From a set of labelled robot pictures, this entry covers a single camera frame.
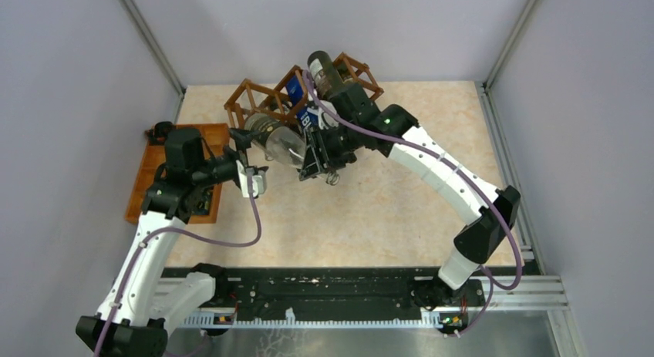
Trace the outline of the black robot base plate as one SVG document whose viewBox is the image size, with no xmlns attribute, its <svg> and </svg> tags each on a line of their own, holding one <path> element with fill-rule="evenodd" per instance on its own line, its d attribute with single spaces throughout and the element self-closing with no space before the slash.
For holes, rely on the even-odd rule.
<svg viewBox="0 0 654 357">
<path fill-rule="evenodd" d="M 423 311 L 469 312 L 486 297 L 478 279 L 451 290 L 432 268 L 221 268 L 205 308 L 235 308 L 243 322 L 416 321 Z"/>
</svg>

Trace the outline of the dark green labelled wine bottle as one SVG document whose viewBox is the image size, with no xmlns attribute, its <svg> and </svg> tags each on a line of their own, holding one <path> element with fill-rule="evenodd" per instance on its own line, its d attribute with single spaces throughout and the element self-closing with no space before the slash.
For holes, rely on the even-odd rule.
<svg viewBox="0 0 654 357">
<path fill-rule="evenodd" d="M 351 95 L 350 86 L 343 82 L 327 52 L 314 51 L 308 57 L 307 63 L 321 100 L 345 99 Z"/>
</svg>

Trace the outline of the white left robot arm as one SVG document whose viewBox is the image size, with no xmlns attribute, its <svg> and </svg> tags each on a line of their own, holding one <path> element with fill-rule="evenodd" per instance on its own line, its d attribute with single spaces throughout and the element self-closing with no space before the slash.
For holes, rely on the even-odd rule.
<svg viewBox="0 0 654 357">
<path fill-rule="evenodd" d="M 82 316 L 76 334 L 95 356 L 162 356 L 169 337 L 201 305 L 225 304 L 231 285 L 220 278 L 222 268 L 199 264 L 167 295 L 156 290 L 167 259 L 181 236 L 209 244 L 247 248 L 261 240 L 234 243 L 187 231 L 192 213 L 207 189 L 233 182 L 251 208 L 266 186 L 267 167 L 248 162 L 247 151 L 260 132 L 231 128 L 236 147 L 216 156 L 200 130 L 176 128 L 163 145 L 165 159 L 146 190 L 137 229 L 112 288 L 96 313 Z"/>
</svg>

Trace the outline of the clear glass wine bottle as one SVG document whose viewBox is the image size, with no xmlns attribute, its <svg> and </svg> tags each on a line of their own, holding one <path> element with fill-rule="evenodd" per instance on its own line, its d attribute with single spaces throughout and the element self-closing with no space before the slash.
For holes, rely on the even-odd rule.
<svg viewBox="0 0 654 357">
<path fill-rule="evenodd" d="M 244 128 L 256 133 L 253 141 L 268 157 L 295 169 L 302 168 L 306 153 L 305 141 L 276 118 L 254 113 L 245 120 Z"/>
</svg>

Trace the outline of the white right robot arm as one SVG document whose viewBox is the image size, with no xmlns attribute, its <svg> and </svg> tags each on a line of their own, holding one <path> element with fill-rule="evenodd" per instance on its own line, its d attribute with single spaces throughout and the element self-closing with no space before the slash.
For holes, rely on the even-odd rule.
<svg viewBox="0 0 654 357">
<path fill-rule="evenodd" d="M 469 278 L 485 269 L 503 241 L 509 241 L 517 260 L 521 258 L 511 232 L 521 204 L 515 187 L 485 181 L 445 151 L 409 110 L 396 103 L 379 108 L 357 83 L 344 85 L 329 99 L 313 85 L 307 90 L 310 103 L 329 120 L 307 129 L 308 154 L 316 158 L 320 172 L 352 163 L 360 148 L 376 151 L 418 176 L 463 221 L 437 272 L 438 301 L 453 305 L 462 298 Z"/>
</svg>

